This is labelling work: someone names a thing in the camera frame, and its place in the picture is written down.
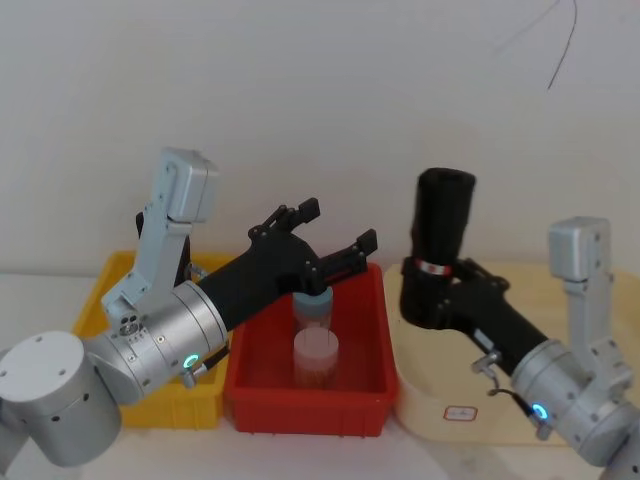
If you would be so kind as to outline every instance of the clear plastic cup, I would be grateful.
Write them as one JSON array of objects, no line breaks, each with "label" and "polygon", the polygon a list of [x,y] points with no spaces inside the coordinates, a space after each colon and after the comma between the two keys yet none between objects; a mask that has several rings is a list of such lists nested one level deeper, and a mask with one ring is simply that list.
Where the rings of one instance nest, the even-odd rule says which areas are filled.
[{"label": "clear plastic cup", "polygon": [[326,328],[301,330],[293,341],[293,378],[299,388],[331,387],[338,365],[338,337]]}]

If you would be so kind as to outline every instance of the robotic arm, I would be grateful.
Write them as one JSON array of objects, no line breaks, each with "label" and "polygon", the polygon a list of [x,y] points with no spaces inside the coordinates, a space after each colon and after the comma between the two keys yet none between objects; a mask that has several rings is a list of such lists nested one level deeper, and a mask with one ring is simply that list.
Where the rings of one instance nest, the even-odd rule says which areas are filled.
[{"label": "robotic arm", "polygon": [[[504,298],[509,283],[459,259],[475,186],[472,175],[427,170],[419,179],[401,311],[427,329],[464,333],[484,353],[471,366],[510,394],[541,440],[552,430],[607,480],[638,477],[640,411],[624,397],[632,372],[611,336],[610,230],[579,217],[554,224],[550,264],[569,297],[569,348],[548,339]],[[500,388],[497,366],[511,377]]]},{"label": "robotic arm", "polygon": [[319,294],[367,270],[373,230],[323,258],[292,233],[320,215],[309,199],[252,228],[249,249],[220,270],[174,286],[191,224],[207,217],[215,172],[194,152],[164,152],[133,270],[103,298],[110,330],[84,341],[43,333],[0,358],[0,429],[15,440],[5,445],[3,436],[0,453],[11,457],[31,437],[56,465],[86,463],[118,435],[118,405],[176,376],[194,386],[226,353],[228,332],[255,313],[285,294]]}]

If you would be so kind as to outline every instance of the red plastic bin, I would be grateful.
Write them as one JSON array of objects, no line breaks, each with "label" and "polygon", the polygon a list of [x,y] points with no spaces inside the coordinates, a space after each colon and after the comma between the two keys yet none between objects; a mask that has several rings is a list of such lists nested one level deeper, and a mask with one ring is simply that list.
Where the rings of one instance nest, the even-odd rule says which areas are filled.
[{"label": "red plastic bin", "polygon": [[340,351],[331,389],[293,384],[290,295],[235,330],[225,402],[238,431],[380,435],[398,390],[380,267],[333,290]]}]

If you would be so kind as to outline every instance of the black cylindrical object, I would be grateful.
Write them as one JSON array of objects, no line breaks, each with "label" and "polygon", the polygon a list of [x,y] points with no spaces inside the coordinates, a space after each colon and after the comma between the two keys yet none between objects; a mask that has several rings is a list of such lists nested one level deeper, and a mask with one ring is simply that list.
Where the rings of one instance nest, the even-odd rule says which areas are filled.
[{"label": "black cylindrical object", "polygon": [[430,168],[420,175],[411,229],[414,258],[441,266],[456,261],[475,184],[475,176],[449,168]]},{"label": "black cylindrical object", "polygon": [[278,273],[279,260],[250,249],[198,282],[220,312],[228,332],[281,296],[272,273]]},{"label": "black cylindrical object", "polygon": [[430,168],[418,179],[400,298],[403,317],[414,325],[446,328],[439,307],[452,281],[475,183],[470,173],[448,168]]},{"label": "black cylindrical object", "polygon": [[511,375],[522,359],[548,338],[513,308],[494,282],[475,278],[449,289],[450,323],[483,352],[497,350],[498,366]]}]

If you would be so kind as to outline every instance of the silver robotic arm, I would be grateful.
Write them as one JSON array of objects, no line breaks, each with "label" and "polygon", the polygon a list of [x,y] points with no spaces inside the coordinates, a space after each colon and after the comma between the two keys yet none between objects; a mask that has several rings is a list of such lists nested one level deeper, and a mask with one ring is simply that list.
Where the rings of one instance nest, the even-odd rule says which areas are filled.
[{"label": "silver robotic arm", "polygon": [[541,427],[555,429],[582,458],[606,467],[604,479],[638,478],[640,412],[624,397],[633,373],[611,332],[610,227],[577,217],[549,233],[550,266],[564,282],[569,348],[548,340],[512,375],[512,385],[535,406]]},{"label": "silver robotic arm", "polygon": [[251,247],[221,269],[174,286],[216,176],[197,153],[165,150],[134,267],[102,299],[111,328],[85,340],[47,332],[0,355],[0,474],[28,437],[56,465],[92,460],[120,431],[118,405],[138,403],[177,376],[193,387],[225,353],[228,332],[279,297],[319,294],[367,270],[373,230],[323,258],[292,233],[320,215],[309,199],[298,209],[280,206],[250,229]]}]

